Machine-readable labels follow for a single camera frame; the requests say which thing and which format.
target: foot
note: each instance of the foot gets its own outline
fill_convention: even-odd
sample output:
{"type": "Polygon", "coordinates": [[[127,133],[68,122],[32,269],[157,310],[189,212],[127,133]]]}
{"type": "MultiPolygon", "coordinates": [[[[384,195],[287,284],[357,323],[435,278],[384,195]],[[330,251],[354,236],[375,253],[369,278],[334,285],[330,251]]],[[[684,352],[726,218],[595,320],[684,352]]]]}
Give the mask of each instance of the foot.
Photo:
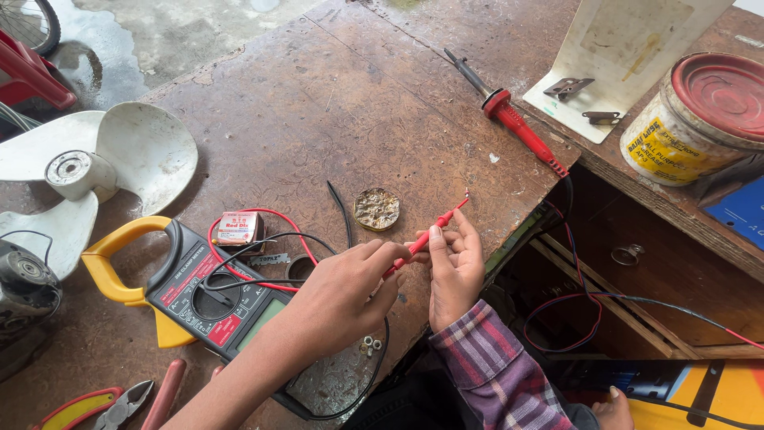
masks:
{"type": "Polygon", "coordinates": [[[609,403],[594,402],[592,412],[600,421],[601,430],[634,430],[634,420],[629,413],[629,400],[621,390],[612,386],[610,388],[609,403]]]}

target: plaid shirt sleeve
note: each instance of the plaid shirt sleeve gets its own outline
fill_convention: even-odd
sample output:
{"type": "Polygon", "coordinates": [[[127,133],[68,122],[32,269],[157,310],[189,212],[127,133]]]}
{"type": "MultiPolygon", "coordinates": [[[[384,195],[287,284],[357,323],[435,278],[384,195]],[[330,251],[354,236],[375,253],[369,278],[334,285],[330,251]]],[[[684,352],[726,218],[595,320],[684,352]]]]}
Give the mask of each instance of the plaid shirt sleeve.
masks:
{"type": "Polygon", "coordinates": [[[575,430],[541,367],[485,301],[430,342],[485,430],[575,430]]]}

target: white fan blade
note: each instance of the white fan blade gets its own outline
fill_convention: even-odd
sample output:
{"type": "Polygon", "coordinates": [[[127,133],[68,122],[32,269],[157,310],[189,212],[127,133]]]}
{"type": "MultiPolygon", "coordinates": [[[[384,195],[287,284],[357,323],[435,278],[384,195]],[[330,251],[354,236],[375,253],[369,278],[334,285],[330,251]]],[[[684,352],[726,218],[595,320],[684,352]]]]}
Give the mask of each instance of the white fan blade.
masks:
{"type": "Polygon", "coordinates": [[[144,217],[178,197],[199,159],[193,136],[178,118],[140,102],[120,103],[106,112],[95,153],[117,171],[117,187],[141,198],[144,217]]]}
{"type": "MultiPolygon", "coordinates": [[[[64,280],[74,272],[79,254],[88,246],[97,213],[96,193],[88,191],[78,201],[64,200],[53,209],[37,215],[0,213],[0,235],[14,230],[33,230],[52,237],[53,245],[47,263],[58,279],[64,280]]],[[[45,259],[45,249],[48,246],[46,237],[33,233],[13,233],[3,239],[45,259]]]]}
{"type": "Polygon", "coordinates": [[[56,155],[71,149],[95,151],[105,113],[73,113],[0,143],[0,181],[44,181],[45,167],[56,155]]]}

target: multimeter display screen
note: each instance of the multimeter display screen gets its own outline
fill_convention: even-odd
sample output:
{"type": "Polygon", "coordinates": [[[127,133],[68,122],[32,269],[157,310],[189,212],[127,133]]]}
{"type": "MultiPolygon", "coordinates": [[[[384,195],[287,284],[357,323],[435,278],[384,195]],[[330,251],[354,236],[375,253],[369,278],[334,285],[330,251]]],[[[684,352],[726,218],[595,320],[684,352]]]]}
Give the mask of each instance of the multimeter display screen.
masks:
{"type": "Polygon", "coordinates": [[[242,352],[244,350],[244,347],[246,347],[249,344],[249,341],[252,340],[252,337],[254,337],[255,334],[260,331],[261,328],[267,323],[271,318],[273,318],[276,314],[279,313],[280,310],[284,309],[286,305],[282,303],[278,299],[271,299],[268,306],[265,308],[262,314],[260,314],[260,317],[257,319],[257,321],[254,322],[254,325],[251,329],[249,329],[249,332],[244,336],[243,339],[241,339],[241,342],[236,347],[236,350],[238,352],[242,352]]]}

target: hand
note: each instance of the hand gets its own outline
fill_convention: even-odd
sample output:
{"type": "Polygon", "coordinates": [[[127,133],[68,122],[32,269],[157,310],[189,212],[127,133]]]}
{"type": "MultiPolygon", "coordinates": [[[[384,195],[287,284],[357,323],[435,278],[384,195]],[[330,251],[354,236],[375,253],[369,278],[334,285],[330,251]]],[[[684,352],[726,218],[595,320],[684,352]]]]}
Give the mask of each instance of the hand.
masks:
{"type": "Polygon", "coordinates": [[[262,330],[296,336],[302,353],[312,361],[345,349],[376,331],[393,307],[398,288],[406,282],[403,273],[394,273],[382,282],[371,300],[369,294],[398,258],[410,259],[411,252],[399,243],[375,239],[322,260],[290,303],[262,330]]]}
{"type": "MultiPolygon", "coordinates": [[[[429,244],[410,260],[430,268],[429,319],[435,333],[474,306],[485,276],[480,235],[459,209],[454,210],[454,220],[459,231],[441,231],[440,227],[431,226],[429,244]]],[[[416,237],[423,234],[416,232],[416,237]]]]}
{"type": "Polygon", "coordinates": [[[602,430],[634,430],[634,420],[629,413],[629,400],[621,390],[610,388],[612,403],[594,402],[592,412],[597,416],[602,430]]]}

